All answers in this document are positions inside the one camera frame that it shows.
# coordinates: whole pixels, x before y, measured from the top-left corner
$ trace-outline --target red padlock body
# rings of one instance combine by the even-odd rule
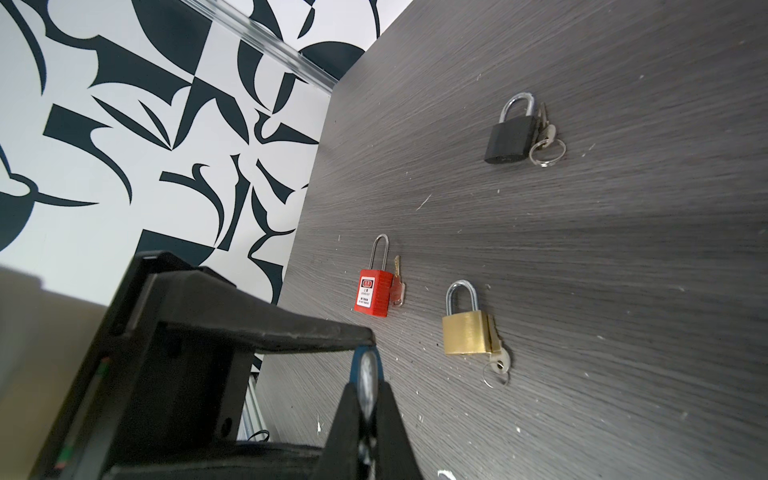
[[[355,310],[373,316],[386,316],[393,278],[392,273],[384,270],[360,270]]]

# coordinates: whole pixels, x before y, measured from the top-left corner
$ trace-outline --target black padlock body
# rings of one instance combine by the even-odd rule
[[[491,129],[485,161],[490,164],[507,164],[528,158],[533,137],[538,131],[538,118],[514,117]]]

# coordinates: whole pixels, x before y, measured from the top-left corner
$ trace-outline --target red padlock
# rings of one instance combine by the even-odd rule
[[[381,270],[373,270],[373,256],[376,255],[376,245],[384,239],[384,261]],[[367,270],[360,270],[360,281],[357,284],[357,300],[355,310],[373,316],[386,316],[389,310],[389,289],[392,288],[392,275],[384,271],[386,268],[386,254],[389,252],[389,237],[379,235],[373,241],[371,250],[371,264]]]

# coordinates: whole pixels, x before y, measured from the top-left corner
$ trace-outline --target white speck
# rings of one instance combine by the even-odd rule
[[[427,199],[426,199],[426,200],[424,200],[424,201],[422,202],[422,204],[421,204],[421,205],[419,205],[419,208],[421,208],[421,207],[424,207],[424,204],[425,204],[425,203],[427,203],[427,200],[429,200],[429,197],[427,197]]]
[[[437,476],[439,477],[440,475],[446,477],[448,480],[456,480],[456,477],[453,476],[453,472],[450,470],[438,470]]]

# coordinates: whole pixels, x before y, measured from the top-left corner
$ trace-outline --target warning sticker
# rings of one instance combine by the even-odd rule
[[[360,277],[360,289],[357,290],[357,304],[365,308],[371,308],[373,303],[373,281],[372,276]]]

